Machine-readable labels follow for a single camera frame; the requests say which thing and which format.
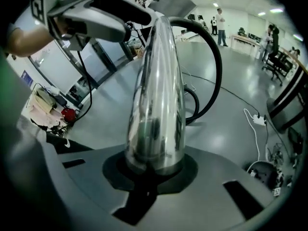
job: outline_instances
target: electrical outlet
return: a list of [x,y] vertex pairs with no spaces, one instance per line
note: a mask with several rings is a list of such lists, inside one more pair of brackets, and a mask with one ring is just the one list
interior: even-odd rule
[[264,121],[264,117],[262,117],[262,116],[260,116],[260,118],[258,118],[257,115],[254,115],[254,123],[259,124],[261,126],[266,126],[265,121]]

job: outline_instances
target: gray floor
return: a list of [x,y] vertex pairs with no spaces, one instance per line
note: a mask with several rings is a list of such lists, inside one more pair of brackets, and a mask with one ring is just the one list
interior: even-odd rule
[[[180,64],[197,76],[215,82],[216,67],[213,54],[207,44],[199,42],[180,42],[177,45]],[[263,116],[267,114],[266,100],[276,97],[283,89],[278,82],[270,80],[270,74],[261,71],[261,66],[248,55],[240,54],[230,48],[221,47],[223,62],[222,86],[237,94],[255,106]],[[78,121],[68,134],[68,138],[93,149],[101,149],[126,143],[128,119],[132,106],[133,90],[139,64],[129,63],[94,93],[93,105],[89,113]],[[188,85],[192,82],[197,88],[196,94],[203,108],[212,95],[214,85],[190,76],[183,75]],[[188,111],[194,108],[193,99],[185,97]],[[186,144],[188,146],[219,154],[238,166],[245,168],[257,160],[255,135],[250,128],[243,109],[256,112],[253,108],[221,90],[213,107],[205,116],[186,128]],[[302,109],[298,100],[294,100],[287,108],[287,116],[292,118]],[[261,152],[261,160],[265,159],[266,129],[254,126]],[[304,137],[307,135],[304,120],[294,125]],[[269,126],[269,148],[281,142]],[[291,146],[286,134],[281,135],[289,153]],[[285,150],[285,174],[292,174]]]

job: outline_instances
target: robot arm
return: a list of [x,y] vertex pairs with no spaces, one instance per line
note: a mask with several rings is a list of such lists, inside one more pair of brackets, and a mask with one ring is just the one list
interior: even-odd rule
[[[31,10],[55,38],[72,41],[77,36],[123,42],[129,40],[131,33],[126,22],[151,22],[147,11],[130,0],[31,0]],[[68,24],[68,36],[61,35],[56,17]]]

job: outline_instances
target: desk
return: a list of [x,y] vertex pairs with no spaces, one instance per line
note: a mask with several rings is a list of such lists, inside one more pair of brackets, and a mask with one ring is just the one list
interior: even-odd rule
[[285,132],[290,126],[292,126],[305,116],[305,113],[307,111],[305,110],[306,107],[303,107],[303,110],[299,114],[297,114],[290,121],[286,121],[283,109],[299,94],[299,92],[303,89],[304,85],[308,83],[308,71],[302,65],[302,63],[286,49],[281,48],[281,51],[287,56],[289,56],[292,60],[294,60],[299,67],[294,74],[292,80],[283,90],[283,92],[279,95],[279,97],[276,100],[272,98],[269,98],[267,100],[269,116],[272,119],[275,128],[280,133]]
[[235,40],[243,41],[243,42],[245,42],[245,43],[251,45],[249,55],[251,55],[251,52],[252,52],[252,50],[253,50],[254,47],[260,47],[260,44],[257,43],[255,40],[253,40],[253,39],[251,39],[251,38],[246,38],[246,37],[239,36],[239,35],[232,35],[232,36],[231,36],[231,48],[232,48],[233,43],[234,43]]

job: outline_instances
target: ceiling light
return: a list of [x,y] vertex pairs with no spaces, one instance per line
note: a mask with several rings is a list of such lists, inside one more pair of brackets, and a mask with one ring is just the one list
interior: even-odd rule
[[281,12],[283,12],[283,10],[282,9],[272,9],[272,10],[270,10],[272,13],[281,13]]
[[299,41],[304,41],[304,39],[301,36],[297,35],[297,34],[293,34],[293,37],[298,39]]

